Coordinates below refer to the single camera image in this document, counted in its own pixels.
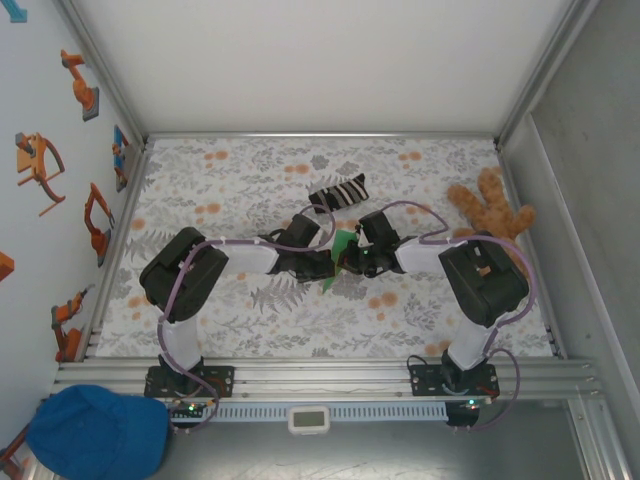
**floral mat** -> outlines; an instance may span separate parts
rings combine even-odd
[[[446,190],[476,190],[483,167],[498,167],[491,140],[405,138],[164,139],[153,146],[140,198],[104,318],[99,356],[158,354],[150,306],[138,282],[147,263],[181,228],[207,236],[251,238],[286,226],[308,195],[364,173],[370,198],[335,212],[338,227],[394,200],[428,204],[452,227],[467,221]],[[386,212],[398,234],[416,235],[437,221],[413,207]],[[326,216],[315,216],[329,228]],[[440,355],[462,312],[444,274],[375,279],[341,273],[298,284],[288,274],[221,277],[197,315],[205,356],[406,357]],[[540,309],[506,327],[496,345],[517,355],[550,356]]]

